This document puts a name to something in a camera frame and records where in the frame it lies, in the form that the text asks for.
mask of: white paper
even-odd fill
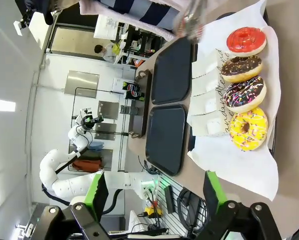
[[[267,93],[260,108],[266,113],[269,128],[266,143],[275,122],[281,99],[279,79],[279,48],[275,31],[267,26],[262,15],[266,0],[260,0],[233,15],[211,22],[204,27],[203,38],[198,44],[198,61],[210,54],[213,49],[228,52],[226,39],[231,32],[242,27],[260,28],[266,34],[267,44],[259,54],[263,61],[263,77]],[[271,201],[274,199],[279,185],[277,164],[269,152],[268,145],[263,143],[254,151],[244,152],[237,148],[230,136],[196,137],[195,148],[190,153],[193,161],[204,170],[215,171],[229,182],[260,194]]]

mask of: person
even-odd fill
[[[115,61],[115,53],[113,52],[114,43],[109,43],[105,47],[102,45],[96,45],[94,48],[94,52],[96,54],[102,54],[103,59],[109,63],[114,63]]]

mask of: black tray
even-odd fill
[[[184,159],[186,112],[180,104],[156,106],[148,121],[146,158],[166,174],[175,176]]]
[[[155,105],[183,100],[192,76],[192,44],[186,37],[176,40],[156,58],[151,102]]]

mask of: ceiling light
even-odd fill
[[[15,107],[15,102],[0,100],[0,111],[15,112]]]

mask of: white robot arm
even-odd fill
[[[102,117],[93,118],[89,109],[81,109],[81,114],[76,118],[74,126],[68,132],[68,137],[77,149],[69,154],[64,154],[58,149],[51,150],[40,163],[39,177],[48,191],[54,191],[59,198],[73,198],[75,196],[86,195],[96,174],[92,174],[60,180],[56,174],[57,168],[71,161],[75,157],[81,156],[81,151],[85,150],[92,142],[92,136],[88,132],[95,123],[103,121]],[[105,171],[104,177],[109,189],[133,189],[141,199],[147,199],[149,188],[155,192],[157,176],[147,172],[114,172]]]

